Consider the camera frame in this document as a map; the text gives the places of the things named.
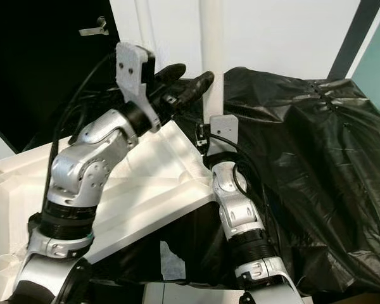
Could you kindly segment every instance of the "black door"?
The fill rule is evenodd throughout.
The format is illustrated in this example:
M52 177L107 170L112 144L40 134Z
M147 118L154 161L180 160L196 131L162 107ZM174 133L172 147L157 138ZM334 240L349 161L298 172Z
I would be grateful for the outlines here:
M99 16L110 34L80 36ZM108 0L0 1L0 133L16 152L117 41Z

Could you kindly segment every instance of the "silver metal housing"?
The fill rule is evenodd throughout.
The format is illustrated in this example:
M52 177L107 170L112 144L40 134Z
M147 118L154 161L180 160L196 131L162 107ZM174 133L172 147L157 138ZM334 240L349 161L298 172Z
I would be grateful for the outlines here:
M248 292L255 303L304 304L301 296L288 284L265 286Z
M255 204L235 184L232 174L234 166L233 161L225 161L212 168L213 192L220 204L220 218L227 239L246 231L265 229ZM245 178L238 171L236 177L245 191Z
M162 125L146 97L146 84L142 83L142 67L143 63L148 62L148 52L128 42L119 42L116 52L117 84L125 102L135 103L151 122L151 131L157 132Z
M26 259L28 260L29 256L34 253L49 258L66 258L67 256L70 256L69 251L76 251L88 247L93 243L93 240L93 232L82 239L64 240L51 239L50 237L43 235L38 228L35 228L32 231Z
M56 297L78 261L78 258L58 260L42 255L34 255L19 273L14 287L17 287L20 281L36 283L48 289L55 297L52 303L56 303Z
M270 258L263 258L251 263L246 263L235 269L236 277L243 276L246 279L245 273L250 274L253 281L259 281L268 277L281 276L283 281L291 288L295 295L298 295L301 302L284 302L284 303L303 303L298 294L298 290L290 278L283 260L279 256L272 256Z
M110 172L137 144L127 119L116 110L106 112L55 158L48 200L79 208L97 206Z
M236 144L238 143L238 118L234 115L211 116L210 132ZM211 137L207 156L221 152L236 152L236 149L226 142Z

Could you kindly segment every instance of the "white pole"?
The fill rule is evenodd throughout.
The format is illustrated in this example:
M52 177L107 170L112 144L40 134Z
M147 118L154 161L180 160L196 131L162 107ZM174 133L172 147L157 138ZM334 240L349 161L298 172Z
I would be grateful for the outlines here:
M141 33L142 46L149 51L154 52L156 57L156 66L158 67L158 57L156 55L155 35L153 33L151 10L149 9L148 0L135 0L137 11L139 31Z
M222 0L199 0L201 56L204 71L214 73L214 83L204 94L204 123L224 112L224 50Z

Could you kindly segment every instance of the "black doorframe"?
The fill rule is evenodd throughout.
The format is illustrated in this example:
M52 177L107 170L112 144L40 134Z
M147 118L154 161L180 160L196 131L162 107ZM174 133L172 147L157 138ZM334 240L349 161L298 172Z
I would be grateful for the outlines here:
M380 8L380 0L361 0L348 33L328 74L328 79L346 77Z

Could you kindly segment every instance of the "door handle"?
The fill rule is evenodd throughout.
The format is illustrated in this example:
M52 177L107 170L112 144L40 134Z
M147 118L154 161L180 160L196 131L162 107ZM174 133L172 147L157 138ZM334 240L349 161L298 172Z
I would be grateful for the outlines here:
M106 18L100 16L97 18L98 27L83 28L79 30L80 36L108 35Z

